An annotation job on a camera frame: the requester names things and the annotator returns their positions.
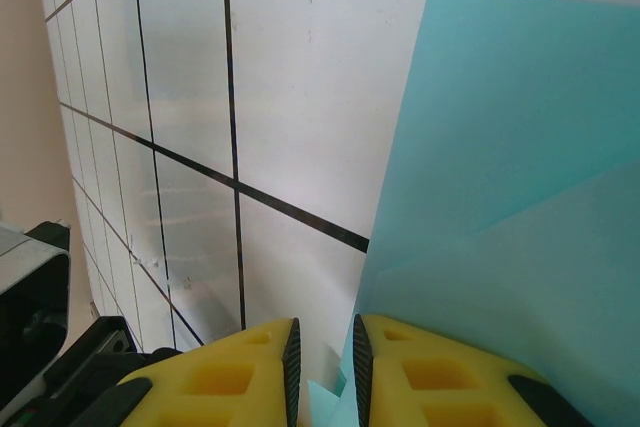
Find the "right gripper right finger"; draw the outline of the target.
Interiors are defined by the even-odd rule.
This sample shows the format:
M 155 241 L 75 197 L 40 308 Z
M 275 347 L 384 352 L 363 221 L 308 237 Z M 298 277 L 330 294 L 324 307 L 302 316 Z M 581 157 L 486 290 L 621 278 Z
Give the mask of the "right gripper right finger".
M 510 359 L 379 315 L 355 316 L 362 426 L 587 426 L 551 384 Z

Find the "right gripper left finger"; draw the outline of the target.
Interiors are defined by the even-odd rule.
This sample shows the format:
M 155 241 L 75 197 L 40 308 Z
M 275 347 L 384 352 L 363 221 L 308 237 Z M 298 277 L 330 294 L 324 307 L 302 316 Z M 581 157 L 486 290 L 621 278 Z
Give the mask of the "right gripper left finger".
M 153 363 L 99 398 L 101 426 L 296 426 L 297 318 L 284 318 Z

